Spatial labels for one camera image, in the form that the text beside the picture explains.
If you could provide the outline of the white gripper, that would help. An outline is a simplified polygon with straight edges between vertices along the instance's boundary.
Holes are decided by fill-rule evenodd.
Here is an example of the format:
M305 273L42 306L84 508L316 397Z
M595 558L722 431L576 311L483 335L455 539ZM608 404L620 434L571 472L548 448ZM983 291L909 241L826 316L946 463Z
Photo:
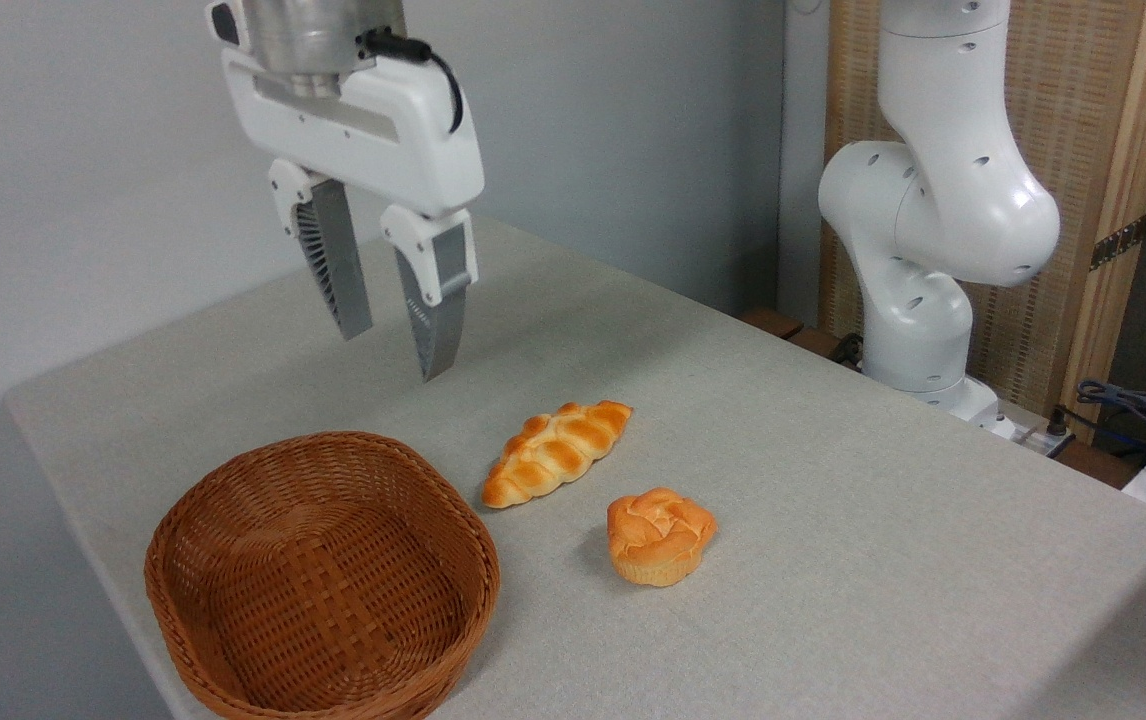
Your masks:
M303 250L344 341L372 327L344 186L352 183L405 206L386 208L380 225L397 250L422 378L449 369L468 287L480 279L471 214L455 210L481 195L485 178L471 114L449 130L448 79L435 65L380 56L350 75L339 96L303 97L231 47L222 65L241 128L277 158L268 182L281 227ZM455 213L427 219L410 209Z

